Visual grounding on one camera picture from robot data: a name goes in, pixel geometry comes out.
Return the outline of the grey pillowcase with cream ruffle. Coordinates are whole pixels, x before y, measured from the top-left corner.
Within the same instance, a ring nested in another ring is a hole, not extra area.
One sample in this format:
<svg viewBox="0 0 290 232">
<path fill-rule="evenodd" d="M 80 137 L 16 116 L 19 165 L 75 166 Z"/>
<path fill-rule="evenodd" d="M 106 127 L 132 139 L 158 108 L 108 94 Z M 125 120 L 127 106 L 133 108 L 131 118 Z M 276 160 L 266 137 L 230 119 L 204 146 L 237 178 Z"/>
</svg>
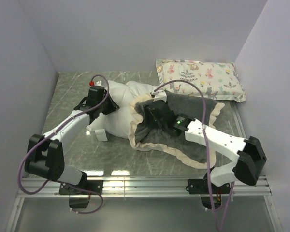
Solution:
<svg viewBox="0 0 290 232">
<path fill-rule="evenodd" d="M 167 102 L 175 114 L 185 114 L 199 121 L 203 116 L 203 101 L 200 97 L 186 96 L 166 92 Z M 157 150 L 170 154 L 183 164 L 195 168 L 207 168 L 206 147 L 199 143 L 187 141 L 183 134 L 172 137 L 162 129 L 151 127 L 144 120 L 147 119 L 144 106 L 153 102 L 149 94 L 136 97 L 129 103 L 132 115 L 128 139 L 132 148 L 136 150 Z"/>
</svg>

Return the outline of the white pillow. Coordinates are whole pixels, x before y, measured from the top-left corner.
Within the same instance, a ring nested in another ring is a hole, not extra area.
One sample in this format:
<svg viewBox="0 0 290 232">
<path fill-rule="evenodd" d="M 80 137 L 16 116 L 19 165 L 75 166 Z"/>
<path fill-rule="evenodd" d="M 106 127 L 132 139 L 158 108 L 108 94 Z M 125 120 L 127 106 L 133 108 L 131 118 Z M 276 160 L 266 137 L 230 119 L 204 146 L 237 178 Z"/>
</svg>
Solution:
<svg viewBox="0 0 290 232">
<path fill-rule="evenodd" d="M 150 94 L 156 86 L 129 81 L 126 84 L 109 81 L 110 96 L 119 109 L 108 115 L 100 114 L 97 119 L 86 127 L 94 133 L 99 141 L 104 141 L 106 133 L 119 138 L 128 139 L 130 124 L 134 120 L 129 104 L 138 96 Z"/>
</svg>

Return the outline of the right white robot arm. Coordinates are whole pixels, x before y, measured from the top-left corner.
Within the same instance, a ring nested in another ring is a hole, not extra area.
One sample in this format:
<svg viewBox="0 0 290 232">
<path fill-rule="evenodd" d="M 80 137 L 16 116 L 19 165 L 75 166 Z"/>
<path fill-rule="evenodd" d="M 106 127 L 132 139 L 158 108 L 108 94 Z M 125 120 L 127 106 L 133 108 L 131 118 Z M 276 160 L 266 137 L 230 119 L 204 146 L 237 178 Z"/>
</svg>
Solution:
<svg viewBox="0 0 290 232">
<path fill-rule="evenodd" d="M 220 186 L 236 180 L 249 186 L 256 185 L 267 161 L 258 138 L 232 136 L 185 114 L 177 115 L 163 100 L 146 106 L 145 117 L 170 136 L 183 134 L 185 140 L 204 145 L 207 149 L 212 148 L 231 160 L 226 165 L 212 169 L 209 178 L 203 181 L 208 193 L 214 193 Z"/>
</svg>

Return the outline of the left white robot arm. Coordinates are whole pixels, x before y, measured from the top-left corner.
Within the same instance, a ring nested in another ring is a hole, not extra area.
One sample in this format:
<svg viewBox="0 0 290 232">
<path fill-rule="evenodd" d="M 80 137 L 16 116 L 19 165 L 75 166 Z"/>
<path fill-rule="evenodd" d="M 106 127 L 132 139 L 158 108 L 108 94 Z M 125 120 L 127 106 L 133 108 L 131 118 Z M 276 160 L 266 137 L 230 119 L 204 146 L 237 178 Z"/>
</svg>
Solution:
<svg viewBox="0 0 290 232">
<path fill-rule="evenodd" d="M 108 89 L 91 86 L 88 95 L 74 107 L 64 121 L 43 135 L 35 134 L 30 137 L 28 151 L 20 169 L 46 181 L 66 184 L 76 194 L 87 192 L 87 174 L 65 165 L 64 147 L 100 114 L 107 115 L 118 109 L 119 106 L 112 100 Z"/>
</svg>

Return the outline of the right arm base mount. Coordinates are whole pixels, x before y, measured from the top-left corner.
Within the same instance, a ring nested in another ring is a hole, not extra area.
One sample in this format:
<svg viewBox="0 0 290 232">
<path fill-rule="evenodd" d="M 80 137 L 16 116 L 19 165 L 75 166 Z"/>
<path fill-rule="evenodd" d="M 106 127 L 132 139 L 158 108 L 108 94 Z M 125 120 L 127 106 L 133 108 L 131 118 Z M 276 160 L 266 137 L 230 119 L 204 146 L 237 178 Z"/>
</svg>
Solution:
<svg viewBox="0 0 290 232">
<path fill-rule="evenodd" d="M 212 194 L 215 209 L 219 209 L 222 207 L 222 194 L 229 194 L 231 190 L 230 184 L 224 184 L 221 187 L 217 187 L 213 184 L 212 186 Z M 204 179 L 189 179 L 188 185 L 186 186 L 186 191 L 189 195 L 209 195 L 209 189 L 207 184 L 206 177 Z M 210 197 L 203 196 L 201 197 L 201 203 L 205 209 L 212 209 Z"/>
</svg>

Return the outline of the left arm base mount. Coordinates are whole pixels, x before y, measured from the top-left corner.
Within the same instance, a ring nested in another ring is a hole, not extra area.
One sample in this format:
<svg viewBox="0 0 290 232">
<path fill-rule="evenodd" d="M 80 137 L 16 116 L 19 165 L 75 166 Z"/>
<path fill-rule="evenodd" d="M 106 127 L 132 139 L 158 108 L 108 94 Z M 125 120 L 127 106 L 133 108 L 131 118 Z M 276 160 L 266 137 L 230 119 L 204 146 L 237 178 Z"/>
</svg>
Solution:
<svg viewBox="0 0 290 232">
<path fill-rule="evenodd" d="M 59 188 L 59 196 L 69 197 L 69 208 L 71 211 L 87 215 L 99 211 L 104 203 L 104 198 L 102 197 L 103 190 L 103 180 L 87 180 L 83 187 L 74 186 L 72 184 L 61 183 Z M 92 197 L 99 197 L 100 204 L 95 209 L 90 211 L 85 211 L 88 209 L 89 203 Z"/>
</svg>

